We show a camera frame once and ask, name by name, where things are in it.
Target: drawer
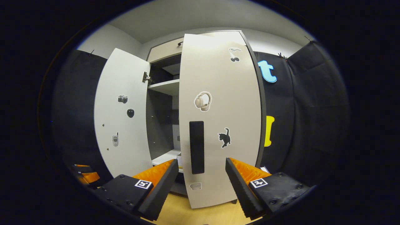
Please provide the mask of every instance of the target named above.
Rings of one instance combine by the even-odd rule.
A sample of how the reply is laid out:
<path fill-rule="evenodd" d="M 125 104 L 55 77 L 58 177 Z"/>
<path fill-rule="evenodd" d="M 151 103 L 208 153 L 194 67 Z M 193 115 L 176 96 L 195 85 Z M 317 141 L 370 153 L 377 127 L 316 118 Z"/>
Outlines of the drawer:
<path fill-rule="evenodd" d="M 246 45 L 239 31 L 219 31 L 219 32 L 203 33 L 200 35 L 222 38 L 226 41 L 233 41 L 241 45 Z M 148 56 L 147 61 L 149 63 L 154 63 L 162 59 L 181 54 L 183 44 L 178 45 L 178 43 L 182 41 L 184 41 L 183 38 L 178 38 L 169 41 L 167 43 L 158 45 L 156 47 L 153 47 L 152 49 L 150 49 L 150 54 Z"/>

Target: door handle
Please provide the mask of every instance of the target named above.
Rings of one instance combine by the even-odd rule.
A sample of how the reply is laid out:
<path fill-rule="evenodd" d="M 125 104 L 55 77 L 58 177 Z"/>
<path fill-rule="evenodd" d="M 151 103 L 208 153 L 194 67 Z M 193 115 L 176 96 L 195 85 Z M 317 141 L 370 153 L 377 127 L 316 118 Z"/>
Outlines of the door handle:
<path fill-rule="evenodd" d="M 204 173 L 204 121 L 189 122 L 192 174 Z"/>

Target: cabinet door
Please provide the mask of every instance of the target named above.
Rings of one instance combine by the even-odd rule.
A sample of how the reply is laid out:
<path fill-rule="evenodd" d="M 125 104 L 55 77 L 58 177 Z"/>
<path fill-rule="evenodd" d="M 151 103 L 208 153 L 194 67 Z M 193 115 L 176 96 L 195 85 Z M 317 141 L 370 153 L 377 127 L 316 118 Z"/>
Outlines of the cabinet door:
<path fill-rule="evenodd" d="M 148 62 L 116 48 L 101 73 L 94 100 L 94 128 L 113 177 L 134 176 L 152 167 L 146 132 L 147 81 L 142 82 L 143 73 L 149 71 Z M 120 95 L 128 101 L 119 102 Z M 134 112 L 132 118 L 129 109 Z"/>
<path fill-rule="evenodd" d="M 237 199 L 225 172 L 227 157 L 255 165 L 261 135 L 260 92 L 246 46 L 204 35 L 186 34 L 184 39 L 179 84 L 182 166 L 190 206 L 200 208 Z M 208 110 L 195 105 L 201 92 L 211 95 Z M 204 126 L 201 122 L 190 126 L 191 121 L 203 121 Z M 225 128 L 229 129 L 230 140 Z M 190 132 L 194 135 L 192 149 Z M 201 142 L 201 135 L 203 173 L 202 168 L 192 170 L 192 160 L 198 166 L 202 154 L 191 152 L 199 151 L 201 143 L 196 141 Z"/>

